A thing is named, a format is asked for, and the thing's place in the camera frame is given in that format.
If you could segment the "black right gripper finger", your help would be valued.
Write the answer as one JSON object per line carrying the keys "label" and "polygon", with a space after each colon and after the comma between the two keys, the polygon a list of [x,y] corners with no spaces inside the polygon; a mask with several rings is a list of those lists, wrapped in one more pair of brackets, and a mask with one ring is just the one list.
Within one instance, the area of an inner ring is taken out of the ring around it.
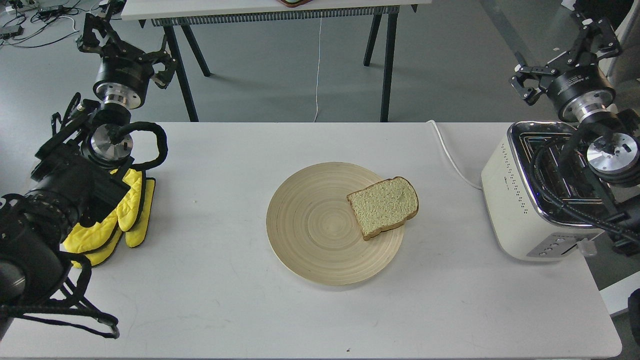
{"label": "black right gripper finger", "polygon": [[551,83],[559,76],[559,71],[550,66],[529,66],[517,64],[509,83],[519,98],[527,105],[534,105],[548,92]]}
{"label": "black right gripper finger", "polygon": [[558,69],[596,65],[622,54],[622,45],[608,17],[592,18],[582,11],[573,11],[572,18],[578,23],[579,32],[569,50],[557,57]]}

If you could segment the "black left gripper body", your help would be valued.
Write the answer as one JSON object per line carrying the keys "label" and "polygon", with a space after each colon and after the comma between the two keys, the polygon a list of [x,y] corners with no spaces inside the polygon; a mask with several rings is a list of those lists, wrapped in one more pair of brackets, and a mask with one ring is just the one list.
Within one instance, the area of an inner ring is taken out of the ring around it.
{"label": "black left gripper body", "polygon": [[129,110],[139,109],[146,102],[153,75],[151,64],[106,55],[101,57],[93,92],[105,103],[116,102]]}

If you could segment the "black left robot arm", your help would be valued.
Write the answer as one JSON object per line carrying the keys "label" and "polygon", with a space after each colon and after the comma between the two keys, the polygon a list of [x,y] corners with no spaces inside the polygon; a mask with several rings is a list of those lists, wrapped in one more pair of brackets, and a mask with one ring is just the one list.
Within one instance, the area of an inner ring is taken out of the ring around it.
{"label": "black left robot arm", "polygon": [[160,166],[169,153],[166,132],[149,121],[131,122],[131,110],[146,100],[150,82],[167,88],[176,71],[166,43],[145,52],[121,39],[105,14],[87,13],[76,44],[98,54],[96,100],[76,94],[64,116],[53,114],[52,137],[36,153],[39,164],[26,194],[1,198],[1,333],[14,319],[68,326],[50,316],[89,317],[108,326],[101,332],[75,328],[104,338],[118,338],[118,319],[100,311],[85,294],[89,258],[60,248],[73,227],[105,220],[131,190],[127,171]]}

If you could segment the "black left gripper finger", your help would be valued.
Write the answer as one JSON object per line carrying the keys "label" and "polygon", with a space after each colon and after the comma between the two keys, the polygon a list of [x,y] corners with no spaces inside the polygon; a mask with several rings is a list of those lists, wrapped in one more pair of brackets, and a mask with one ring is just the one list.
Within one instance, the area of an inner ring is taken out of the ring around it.
{"label": "black left gripper finger", "polygon": [[142,67],[142,78],[153,81],[160,89],[169,86],[178,68],[178,62],[166,49],[138,55],[137,63]]}
{"label": "black left gripper finger", "polygon": [[77,49],[82,53],[97,54],[101,59],[126,59],[131,55],[128,44],[121,39],[110,21],[86,13],[83,30],[77,38]]}

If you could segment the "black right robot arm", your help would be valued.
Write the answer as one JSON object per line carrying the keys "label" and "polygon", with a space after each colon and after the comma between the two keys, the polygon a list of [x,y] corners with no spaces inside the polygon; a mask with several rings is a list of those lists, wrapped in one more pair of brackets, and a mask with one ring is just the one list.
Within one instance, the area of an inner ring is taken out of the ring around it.
{"label": "black right robot arm", "polygon": [[[617,92],[599,63],[622,54],[614,27],[606,17],[587,17],[578,7],[572,12],[579,33],[573,45],[543,65],[527,64],[516,52],[518,64],[510,84],[522,101],[532,106],[540,96],[551,101],[568,135],[555,135],[532,153],[525,175],[533,196],[551,205],[554,214],[566,214],[579,224],[604,231],[617,253],[639,253],[639,196],[622,202],[611,187],[639,184],[639,115],[632,109],[611,110]],[[544,177],[544,153],[558,148],[557,180],[571,189],[595,195],[605,208],[589,213],[554,191]]]}

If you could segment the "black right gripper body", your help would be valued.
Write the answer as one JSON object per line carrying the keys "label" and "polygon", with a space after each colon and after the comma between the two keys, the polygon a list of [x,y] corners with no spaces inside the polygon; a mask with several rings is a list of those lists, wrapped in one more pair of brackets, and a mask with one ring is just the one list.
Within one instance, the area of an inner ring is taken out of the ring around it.
{"label": "black right gripper body", "polygon": [[606,111],[616,96],[599,67],[577,67],[555,78],[546,95],[557,116],[567,123],[582,122],[596,111]]}

